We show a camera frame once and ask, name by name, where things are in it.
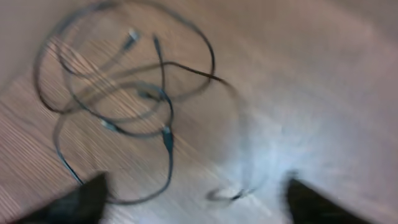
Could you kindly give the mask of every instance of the blurry black object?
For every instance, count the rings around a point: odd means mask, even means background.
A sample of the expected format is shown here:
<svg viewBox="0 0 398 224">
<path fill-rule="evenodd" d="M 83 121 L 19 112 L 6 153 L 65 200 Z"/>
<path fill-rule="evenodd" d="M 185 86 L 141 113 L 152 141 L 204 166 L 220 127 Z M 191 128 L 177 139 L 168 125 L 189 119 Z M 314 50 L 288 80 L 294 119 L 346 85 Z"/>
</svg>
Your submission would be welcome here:
<svg viewBox="0 0 398 224">
<path fill-rule="evenodd" d="M 289 180 L 286 199 L 294 224 L 370 224 L 295 178 Z"/>
<path fill-rule="evenodd" d="M 70 224 L 99 223 L 101 220 L 108 188 L 105 173 L 87 181 L 66 196 L 56 199 L 44 208 L 10 223 L 18 224 Z"/>
</svg>

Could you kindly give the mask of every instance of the wire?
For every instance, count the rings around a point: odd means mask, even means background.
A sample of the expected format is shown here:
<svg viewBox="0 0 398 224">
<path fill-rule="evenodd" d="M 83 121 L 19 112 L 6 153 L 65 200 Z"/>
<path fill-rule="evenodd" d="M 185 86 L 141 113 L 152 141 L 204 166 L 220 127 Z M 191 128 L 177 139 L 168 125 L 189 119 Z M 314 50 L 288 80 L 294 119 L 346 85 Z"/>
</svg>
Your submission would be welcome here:
<svg viewBox="0 0 398 224">
<path fill-rule="evenodd" d="M 58 157 L 60 158 L 61 162 L 63 165 L 66 167 L 66 169 L 71 173 L 74 179 L 79 184 L 83 184 L 84 181 L 82 181 L 79 177 L 79 175 L 73 170 L 71 165 L 66 161 L 64 158 L 61 148 L 60 148 L 60 134 L 63 129 L 63 125 L 65 124 L 67 117 L 73 113 L 76 113 L 77 111 L 80 110 L 85 110 L 89 114 L 99 118 L 101 120 L 102 125 L 109 129 L 110 131 L 114 131 L 119 134 L 123 134 L 125 136 L 129 136 L 132 138 L 153 138 L 154 136 L 162 135 L 163 140 L 164 140 L 164 145 L 165 148 L 169 154 L 169 171 L 167 174 L 167 180 L 163 187 L 161 187 L 159 190 L 156 192 L 143 197 L 139 198 L 136 200 L 121 200 L 113 195 L 110 196 L 108 202 L 113 203 L 116 205 L 137 205 L 139 203 L 146 202 L 148 200 L 151 200 L 153 198 L 156 198 L 159 196 L 162 192 L 164 192 L 170 185 L 171 180 L 172 180 L 172 172 L 173 172 L 173 148 L 174 148 L 174 138 L 173 138 L 173 133 L 172 133 L 172 123 L 174 120 L 174 111 L 173 111 L 173 106 L 172 106 L 172 101 L 182 101 L 186 100 L 190 96 L 193 96 L 203 90 L 205 90 L 208 85 L 210 84 L 211 80 L 215 80 L 223 84 L 231 93 L 231 96 L 235 99 L 236 102 L 236 108 L 238 111 L 239 115 L 239 127 L 241 128 L 241 132 L 239 133 L 241 135 L 241 149 L 243 149 L 243 153 L 245 155 L 249 155 L 249 150 L 250 147 L 248 145 L 248 127 L 247 127 L 247 116 L 243 110 L 245 108 L 245 102 L 244 100 L 239 96 L 238 91 L 230 85 L 227 81 L 224 79 L 221 79 L 219 77 L 215 76 L 215 68 L 216 68 L 216 63 L 215 63 L 215 54 L 213 51 L 213 47 L 210 44 L 210 41 L 207 39 L 207 37 L 204 35 L 204 33 L 192 22 L 184 19 L 182 16 L 180 16 L 178 13 L 175 11 L 165 7 L 162 4 L 159 4 L 157 2 L 152 2 L 152 1 L 141 1 L 141 0 L 126 0 L 127 2 L 136 2 L 139 4 L 146 4 L 148 6 L 152 6 L 163 13 L 166 13 L 170 17 L 173 17 L 176 21 L 179 23 L 183 24 L 185 27 L 191 29 L 194 33 L 199 35 L 206 46 L 208 47 L 208 51 L 210 53 L 211 57 L 211 65 L 210 65 L 210 71 L 208 73 L 206 72 L 201 72 L 198 70 L 195 70 L 194 68 L 190 68 L 184 65 L 181 65 L 177 62 L 172 62 L 172 61 L 164 61 L 163 55 L 162 55 L 162 50 L 161 50 L 161 45 L 159 39 L 156 37 L 156 35 L 153 36 L 153 41 L 154 41 L 154 46 L 155 50 L 157 52 L 159 62 L 158 63 L 153 63 L 150 65 L 143 65 L 140 67 L 136 68 L 131 68 L 129 70 L 121 71 L 121 72 L 116 72 L 116 73 L 111 73 L 108 74 L 105 77 L 99 77 L 98 74 L 99 72 L 105 73 L 110 71 L 110 69 L 115 66 L 118 62 L 118 60 L 124 56 L 124 54 L 128 50 L 132 50 L 134 48 L 135 43 L 139 40 L 139 35 L 138 33 L 135 32 L 130 32 L 124 45 L 121 46 L 119 51 L 114 54 L 113 56 L 110 57 L 110 59 L 105 62 L 104 64 L 98 66 L 98 68 L 93 69 L 94 72 L 90 73 L 80 73 L 77 71 L 76 68 L 72 67 L 72 63 L 68 62 L 68 60 L 65 58 L 65 54 L 63 54 L 62 50 L 64 49 L 62 47 L 66 36 L 68 36 L 69 31 L 71 27 L 77 22 L 77 20 L 82 19 L 86 16 L 91 15 L 92 13 L 96 12 L 101 12 L 101 11 L 108 11 L 112 10 L 115 7 L 118 7 L 122 4 L 122 1 L 117 1 L 117 0 L 105 0 L 101 2 L 96 2 L 89 4 L 86 7 L 83 7 L 71 14 L 69 14 L 66 18 L 61 20 L 55 28 L 51 31 L 51 33 L 47 36 L 43 44 L 40 46 L 40 49 L 36 55 L 36 58 L 34 60 L 34 66 L 33 66 L 33 84 L 35 88 L 35 92 L 37 96 L 39 97 L 39 100 L 41 103 L 50 111 L 54 113 L 60 114 L 60 118 L 58 119 L 57 124 L 54 127 L 54 131 L 52 134 L 52 139 L 53 143 L 55 145 L 55 149 L 57 152 Z M 69 91 L 69 94 L 71 96 L 71 100 L 65 104 L 63 108 L 59 108 L 53 104 L 51 104 L 49 100 L 49 96 L 47 96 L 40 84 L 40 74 L 41 74 L 41 68 L 42 68 L 42 63 L 44 60 L 44 56 L 47 53 L 47 49 L 49 47 L 49 43 L 51 42 L 52 39 L 57 39 L 59 40 L 57 44 L 55 44 L 56 47 L 56 54 L 58 61 L 60 65 L 63 68 L 63 77 L 65 80 L 65 85 L 67 90 Z M 72 54 L 72 57 L 74 60 L 77 60 L 75 53 L 73 52 L 72 49 L 77 49 L 79 47 L 80 43 L 77 39 L 77 37 L 72 41 L 72 45 L 68 48 L 68 51 L 70 54 Z M 203 77 L 206 77 L 206 81 L 203 82 L 199 87 L 194 89 L 191 92 L 184 93 L 181 95 L 177 96 L 171 96 L 169 97 L 166 92 L 166 77 L 165 77 L 165 67 L 166 66 L 173 66 L 177 67 L 186 71 L 189 71 L 193 74 L 196 75 L 201 75 Z M 145 82 L 121 82 L 120 80 L 123 79 L 124 77 L 130 77 L 131 75 L 141 73 L 141 72 L 147 72 L 149 70 L 153 70 L 156 68 L 160 68 L 161 70 L 161 78 L 162 78 L 162 83 L 161 87 L 157 87 L 153 84 L 150 83 L 145 83 Z M 92 82 L 92 84 L 86 86 L 84 89 L 79 91 L 78 93 L 74 92 L 73 86 L 72 86 L 72 77 L 80 77 L 80 78 L 93 78 L 96 77 L 98 78 L 97 81 Z M 135 89 L 139 93 L 139 96 L 143 98 L 150 98 L 152 100 L 155 100 L 156 103 L 155 105 L 147 112 L 142 113 L 136 117 L 127 117 L 127 118 L 110 118 L 107 116 L 103 116 L 99 112 L 95 111 L 93 108 L 91 108 L 93 105 L 95 105 L 100 99 L 108 96 L 109 94 L 112 94 L 113 92 L 120 90 L 120 89 Z M 127 123 L 127 122 L 134 122 L 140 119 L 147 118 L 154 114 L 156 110 L 159 108 L 160 104 L 166 102 L 169 105 L 169 117 L 168 119 L 164 122 L 164 126 L 159 128 L 156 131 L 149 132 L 149 133 L 134 133 L 131 131 L 127 131 L 120 127 L 118 124 L 119 123 Z M 248 180 L 248 170 L 244 169 L 243 173 L 243 186 L 242 189 L 234 196 L 230 198 L 221 198 L 217 197 L 216 193 L 213 192 L 212 197 L 208 197 L 209 200 L 230 200 L 234 201 L 238 198 L 242 198 L 246 196 L 247 194 L 252 193 L 254 190 L 249 189 L 250 186 L 250 181 Z"/>
</svg>

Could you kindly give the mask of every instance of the wood grain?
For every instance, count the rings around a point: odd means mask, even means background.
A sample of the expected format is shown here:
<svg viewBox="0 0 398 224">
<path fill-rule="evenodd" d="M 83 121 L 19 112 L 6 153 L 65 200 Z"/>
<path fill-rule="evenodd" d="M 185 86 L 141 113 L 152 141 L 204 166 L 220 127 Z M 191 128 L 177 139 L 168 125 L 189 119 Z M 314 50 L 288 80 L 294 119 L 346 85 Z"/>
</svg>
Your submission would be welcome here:
<svg viewBox="0 0 398 224">
<path fill-rule="evenodd" d="M 330 194 L 338 203 L 376 223 L 398 222 L 398 39 L 396 4 L 382 0 L 172 0 L 165 2 L 192 20 L 216 52 L 218 76 L 249 102 L 254 177 L 267 177 L 254 195 L 222 207 L 208 191 L 241 180 L 241 153 L 233 102 L 222 85 L 175 103 L 175 173 L 168 191 L 136 207 L 109 206 L 108 223 L 285 223 L 281 189 L 286 173 Z M 165 58 L 209 69 L 208 52 L 189 30 L 164 14 L 131 4 L 109 13 L 79 51 L 90 63 L 104 62 L 130 27 L 143 31 L 134 50 L 114 68 L 157 61 L 155 32 Z M 202 78 L 167 69 L 171 95 L 195 88 Z M 61 71 L 49 53 L 44 88 L 62 105 L 68 100 Z M 158 70 L 131 80 L 160 83 Z M 148 107 L 130 91 L 104 99 L 108 115 Z M 127 125 L 149 131 L 150 120 Z M 59 163 L 51 133 L 58 116 L 38 102 L 26 73 L 0 96 L 0 216 L 25 212 L 75 184 Z M 161 138 L 131 139 L 103 129 L 86 113 L 71 116 L 62 150 L 83 177 L 109 170 L 121 197 L 136 198 L 165 180 Z"/>
</svg>

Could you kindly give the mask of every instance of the tangled cable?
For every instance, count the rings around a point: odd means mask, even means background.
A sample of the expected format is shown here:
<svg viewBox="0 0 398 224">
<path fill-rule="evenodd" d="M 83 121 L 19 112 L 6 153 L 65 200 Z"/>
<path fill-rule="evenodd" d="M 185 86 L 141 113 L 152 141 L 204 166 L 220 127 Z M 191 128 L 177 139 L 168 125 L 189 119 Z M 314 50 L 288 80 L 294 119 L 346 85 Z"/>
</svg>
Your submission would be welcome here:
<svg viewBox="0 0 398 224">
<path fill-rule="evenodd" d="M 144 65 L 136 68 L 132 68 L 129 70 L 125 70 L 122 72 L 115 72 L 110 75 L 108 75 L 105 78 L 100 78 L 98 81 L 95 81 L 93 84 L 85 87 L 83 90 L 79 91 L 78 93 L 75 93 L 72 85 L 72 76 L 76 77 L 81 77 L 81 78 L 90 78 L 93 75 L 96 74 L 96 72 L 92 73 L 80 73 L 78 72 L 75 68 L 73 68 L 72 64 L 68 62 L 67 58 L 65 58 L 65 54 L 63 53 L 63 42 L 67 36 L 67 34 L 70 32 L 72 25 L 78 20 L 81 19 L 91 13 L 94 12 L 99 12 L 99 11 L 107 11 L 114 9 L 115 7 L 119 6 L 122 2 L 117 1 L 117 0 L 105 0 L 105 1 L 100 1 L 96 2 L 93 4 L 89 4 L 88 6 L 81 8 L 71 14 L 69 14 L 64 20 L 60 21 L 53 31 L 48 35 L 44 43 L 42 44 L 35 60 L 34 60 L 34 67 L 33 67 L 33 78 L 34 78 L 34 88 L 37 93 L 37 96 L 39 97 L 39 100 L 42 102 L 42 104 L 50 111 L 54 113 L 60 114 L 60 118 L 58 119 L 57 124 L 55 125 L 52 139 L 53 143 L 55 145 L 55 150 L 57 152 L 58 157 L 62 161 L 63 165 L 68 169 L 68 171 L 71 173 L 73 178 L 76 179 L 76 181 L 79 184 L 83 184 L 83 181 L 80 179 L 79 175 L 73 170 L 73 168 L 70 166 L 70 164 L 66 161 L 64 158 L 61 149 L 60 149 L 60 140 L 59 136 L 60 133 L 63 129 L 63 125 L 65 124 L 67 120 L 67 116 L 73 113 L 76 113 L 79 110 L 85 110 L 92 116 L 95 116 L 101 120 L 101 124 L 107 128 L 110 131 L 114 131 L 119 134 L 123 134 L 125 136 L 129 136 L 132 138 L 152 138 L 154 136 L 162 135 L 163 140 L 164 140 L 164 145 L 165 148 L 169 154 L 169 171 L 167 174 L 167 180 L 166 183 L 161 187 L 159 190 L 156 192 L 143 197 L 139 198 L 136 200 L 122 200 L 115 198 L 114 196 L 110 196 L 108 202 L 117 204 L 117 205 L 136 205 L 142 202 L 146 202 L 148 200 L 151 200 L 157 196 L 159 196 L 162 192 L 164 192 L 168 186 L 170 185 L 170 182 L 172 180 L 172 173 L 173 173 L 173 148 L 174 148 L 174 139 L 173 139 L 173 132 L 172 132 L 172 123 L 174 119 L 174 111 L 173 111 L 173 105 L 172 101 L 175 100 L 182 100 L 186 99 L 189 96 L 192 96 L 196 93 L 199 93 L 206 89 L 208 85 L 210 84 L 211 80 L 216 80 L 220 83 L 222 83 L 230 92 L 231 96 L 235 99 L 236 102 L 236 108 L 238 111 L 239 115 L 239 127 L 240 127 L 240 136 L 241 136 L 241 145 L 240 148 L 243 150 L 243 154 L 245 155 L 245 158 L 247 160 L 250 160 L 251 155 L 250 155 L 250 145 L 248 141 L 248 130 L 247 130 L 247 116 L 244 114 L 244 111 L 242 110 L 245 105 L 244 101 L 239 97 L 238 92 L 231 86 L 228 82 L 225 80 L 218 78 L 215 76 L 215 55 L 213 51 L 213 47 L 211 46 L 209 40 L 206 38 L 206 36 L 203 34 L 203 32 L 192 22 L 184 19 L 182 16 L 177 14 L 175 11 L 163 6 L 162 4 L 159 4 L 157 2 L 152 2 L 152 1 L 141 1 L 141 0 L 128 0 L 131 2 L 136 2 L 140 4 L 145 4 L 148 6 L 152 6 L 166 14 L 168 14 L 170 17 L 174 18 L 176 21 L 179 23 L 183 24 L 185 27 L 191 29 L 194 31 L 194 33 L 198 34 L 208 47 L 210 57 L 211 57 L 211 65 L 210 65 L 210 71 L 208 73 L 206 72 L 201 72 L 198 70 L 195 70 L 193 68 L 186 67 L 184 65 L 181 65 L 177 62 L 172 62 L 172 61 L 164 61 L 163 55 L 162 55 L 162 49 L 160 45 L 159 39 L 154 35 L 153 36 L 153 41 L 154 41 L 154 46 L 155 50 L 157 52 L 157 56 L 159 58 L 159 63 L 153 63 L 150 65 Z M 42 62 L 44 60 L 44 56 L 47 53 L 49 43 L 51 40 L 57 39 L 57 43 L 55 44 L 55 52 L 57 55 L 57 59 L 60 63 L 60 65 L 63 68 L 63 78 L 65 82 L 65 86 L 71 96 L 71 100 L 63 107 L 63 108 L 57 108 L 56 106 L 52 105 L 48 96 L 42 91 L 41 85 L 40 85 L 40 74 L 41 74 L 41 67 L 42 67 Z M 98 66 L 98 69 L 96 71 L 100 71 L 102 73 L 106 73 L 109 71 L 115 64 L 116 62 L 129 50 L 131 50 L 135 43 L 139 40 L 139 34 L 137 32 L 130 32 L 125 43 L 119 51 L 113 55 L 107 62 L 104 64 Z M 70 46 L 70 49 L 73 49 L 76 47 L 76 41 L 72 43 L 72 46 Z M 207 79 L 196 89 L 193 91 L 178 95 L 175 97 L 169 97 L 167 95 L 167 92 L 165 90 L 165 67 L 166 66 L 174 66 L 177 68 L 181 68 L 183 70 L 189 71 L 191 73 L 201 75 L 203 77 L 206 77 Z M 122 79 L 124 77 L 128 77 L 130 75 L 136 74 L 136 73 L 141 73 L 141 72 L 146 72 L 149 70 L 153 70 L 156 68 L 160 68 L 161 75 L 162 75 L 162 84 L 161 86 L 156 86 L 150 83 L 145 83 L 145 82 L 119 82 L 119 79 Z M 110 85 L 110 80 L 114 81 L 117 83 L 117 85 Z M 96 89 L 102 88 L 102 91 L 96 92 Z M 154 100 L 156 103 L 155 105 L 147 112 L 142 113 L 138 116 L 135 117 L 129 117 L 129 118 L 109 118 L 107 116 L 103 116 L 102 114 L 99 114 L 96 110 L 93 108 L 90 108 L 90 105 L 95 104 L 98 102 L 100 99 L 104 98 L 106 95 L 111 94 L 115 92 L 116 90 L 120 89 L 136 89 L 137 93 L 140 97 L 142 98 L 148 98 L 151 100 Z M 128 123 L 128 122 L 133 122 L 137 121 L 140 119 L 144 119 L 152 115 L 159 107 L 161 103 L 166 102 L 169 106 L 169 117 L 167 121 L 164 123 L 164 126 L 159 128 L 156 131 L 150 132 L 150 133 L 134 133 L 131 131 L 127 131 L 124 128 L 120 127 L 120 123 Z M 227 201 L 233 201 L 238 198 L 244 197 L 247 194 L 252 193 L 255 189 L 249 189 L 250 185 L 250 180 L 251 180 L 251 170 L 250 168 L 250 162 L 248 162 L 249 166 L 243 166 L 243 183 L 242 183 L 242 189 L 234 196 L 232 197 L 221 197 L 218 195 L 217 191 L 212 191 L 208 194 L 208 199 L 209 200 L 227 200 Z"/>
</svg>

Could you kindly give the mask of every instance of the floor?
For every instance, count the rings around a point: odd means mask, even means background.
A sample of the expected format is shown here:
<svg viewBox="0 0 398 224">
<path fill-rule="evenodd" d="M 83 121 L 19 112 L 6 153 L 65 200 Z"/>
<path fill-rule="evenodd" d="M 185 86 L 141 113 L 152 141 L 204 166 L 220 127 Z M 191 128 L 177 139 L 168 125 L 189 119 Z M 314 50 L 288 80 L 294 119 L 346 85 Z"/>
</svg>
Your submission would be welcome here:
<svg viewBox="0 0 398 224">
<path fill-rule="evenodd" d="M 168 191 L 136 207 L 110 205 L 105 223 L 285 223 L 281 194 L 292 170 L 354 213 L 375 223 L 398 222 L 397 2 L 170 0 L 166 5 L 207 35 L 216 74 L 248 101 L 253 178 L 265 182 L 229 206 L 206 200 L 218 187 L 238 189 L 243 164 L 232 101 L 214 83 L 175 104 L 175 173 Z M 153 32 L 168 60 L 209 68 L 200 39 L 153 9 L 131 4 L 99 21 L 79 52 L 92 63 L 106 60 L 134 27 L 143 31 L 142 39 L 115 69 L 156 62 Z M 202 80 L 172 68 L 167 76 L 170 95 Z M 134 78 L 160 80 L 159 71 Z M 51 52 L 43 80 L 59 105 L 68 100 Z M 98 109 L 120 115 L 146 106 L 121 91 Z M 0 218 L 5 220 L 76 183 L 54 153 L 58 115 L 37 100 L 30 72 L 2 91 L 0 117 Z M 128 128 L 148 131 L 161 120 L 162 113 Z M 61 145 L 82 176 L 108 170 L 120 197 L 148 194 L 165 179 L 161 138 L 118 136 L 87 113 L 68 119 Z"/>
</svg>

